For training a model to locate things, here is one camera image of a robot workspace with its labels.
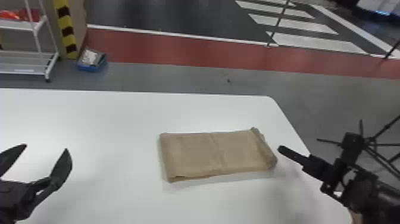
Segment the beige towel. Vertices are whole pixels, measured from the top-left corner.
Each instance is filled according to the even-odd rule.
[[[236,132],[162,133],[168,181],[272,169],[277,158],[257,128]]]

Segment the red object on shelf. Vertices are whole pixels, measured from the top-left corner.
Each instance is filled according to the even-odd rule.
[[[32,14],[32,21],[34,22],[38,22],[40,21],[40,10],[32,8],[30,10],[31,14]],[[26,10],[26,8],[23,8],[22,10],[18,10],[18,15],[20,16],[20,20],[21,21],[30,21],[29,20],[29,16],[28,16],[28,11]]]
[[[0,11],[0,18],[6,18],[9,20],[19,20],[20,17],[17,15],[17,13],[13,11],[7,11],[7,10],[1,10]]]

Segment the metal shelf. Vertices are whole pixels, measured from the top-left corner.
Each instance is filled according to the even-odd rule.
[[[42,53],[42,56],[44,66],[38,52],[0,51],[0,73],[47,76],[58,58],[58,52]]]
[[[28,0],[23,0],[29,21],[15,21],[0,19],[0,30],[29,31],[33,33],[37,52],[30,51],[0,51],[0,73],[3,74],[38,74],[45,77],[46,82],[50,82],[50,72],[53,68],[59,53],[55,43],[54,35],[51,30],[50,22],[46,16],[46,10],[42,0],[39,2],[43,16],[39,22],[33,22],[32,11]],[[54,53],[42,52],[39,42],[38,32],[46,23],[49,34],[54,46]]]
[[[33,33],[38,33],[40,28],[47,21],[47,16],[42,16],[38,22],[28,22],[28,21],[16,21],[16,20],[3,20],[0,19],[0,29],[3,30],[22,30],[31,31]]]

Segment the yellow and black striped post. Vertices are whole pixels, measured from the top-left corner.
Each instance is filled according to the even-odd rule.
[[[64,44],[67,52],[67,58],[76,59],[78,57],[78,49],[68,0],[53,0],[53,2],[58,17],[58,26],[62,35],[62,44]]]

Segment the red floor stripe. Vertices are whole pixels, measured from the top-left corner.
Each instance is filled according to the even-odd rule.
[[[363,55],[88,29],[109,61],[400,79],[400,60]]]

